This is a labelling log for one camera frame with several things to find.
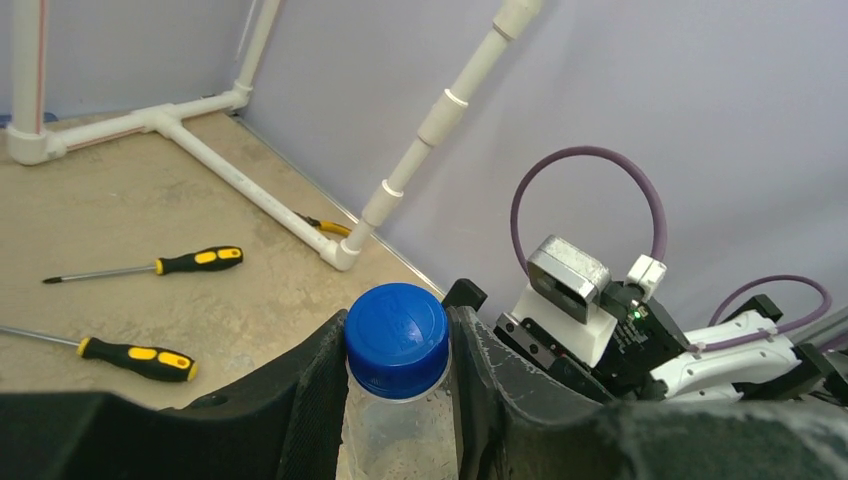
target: clear plastic bottle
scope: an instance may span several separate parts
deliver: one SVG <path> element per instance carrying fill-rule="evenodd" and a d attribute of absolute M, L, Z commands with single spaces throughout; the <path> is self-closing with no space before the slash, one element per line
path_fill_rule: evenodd
<path fill-rule="evenodd" d="M 350 383 L 340 465 L 347 472 L 340 473 L 457 478 L 448 319 L 438 299 L 409 284 L 376 287 L 351 307 L 345 343 Z"/>

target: blue bottle cap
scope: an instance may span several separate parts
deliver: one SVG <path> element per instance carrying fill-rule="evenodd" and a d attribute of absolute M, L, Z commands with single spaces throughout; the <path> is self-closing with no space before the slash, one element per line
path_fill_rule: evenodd
<path fill-rule="evenodd" d="M 448 317 L 421 287 L 389 283 L 365 292 L 347 315 L 350 372 L 378 397 L 401 400 L 426 392 L 448 364 Z"/>

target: table surface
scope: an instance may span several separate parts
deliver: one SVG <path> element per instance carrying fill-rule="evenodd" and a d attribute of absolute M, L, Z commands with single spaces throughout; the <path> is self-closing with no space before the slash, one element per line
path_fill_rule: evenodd
<path fill-rule="evenodd" d="M 59 130 L 104 117 L 74 119 Z M 289 208 L 352 225 L 314 185 L 224 114 L 186 128 Z M 0 335 L 0 392 L 105 390 L 183 407 L 288 351 L 371 287 L 425 279 L 381 243 L 337 272 L 176 144 L 151 133 L 14 163 L 0 135 L 0 323 L 80 339 L 168 347 L 198 361 L 167 384 L 72 348 Z M 217 273 L 139 274 L 44 285 L 47 277 L 152 263 L 214 245 L 245 261 Z"/>

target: wall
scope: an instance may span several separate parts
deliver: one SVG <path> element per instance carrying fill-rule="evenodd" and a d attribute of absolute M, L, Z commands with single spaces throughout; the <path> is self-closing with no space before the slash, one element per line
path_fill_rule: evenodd
<path fill-rule="evenodd" d="M 358 213 L 498 6 L 289 0 L 246 118 Z M 513 189 L 548 153 L 595 144 L 636 161 L 663 198 L 658 297 L 684 327 L 773 273 L 820 279 L 844 305 L 846 15 L 840 0 L 548 1 L 379 233 L 443 287 L 477 281 L 494 315 L 525 281 L 509 243 Z M 619 276 L 649 250 L 644 200 L 600 160 L 550 168 L 521 219 L 528 252 L 556 233 Z M 766 291 L 788 316 L 818 302 L 802 286 Z"/>
<path fill-rule="evenodd" d="M 53 0 L 46 108 L 60 117 L 229 87 L 250 0 Z M 11 110 L 12 1 L 0 2 L 0 113 Z"/>

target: screwdriver handle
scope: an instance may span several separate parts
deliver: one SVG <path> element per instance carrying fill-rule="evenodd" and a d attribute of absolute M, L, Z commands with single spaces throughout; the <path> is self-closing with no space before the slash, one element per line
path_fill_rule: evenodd
<path fill-rule="evenodd" d="M 133 371 L 161 382 L 188 382 L 197 375 L 197 363 L 189 356 L 159 347 L 109 343 L 95 337 L 84 338 L 77 354 Z"/>
<path fill-rule="evenodd" d="M 209 247 L 175 258 L 156 259 L 156 275 L 173 272 L 217 272 L 235 267 L 243 261 L 244 252 L 238 247 Z"/>

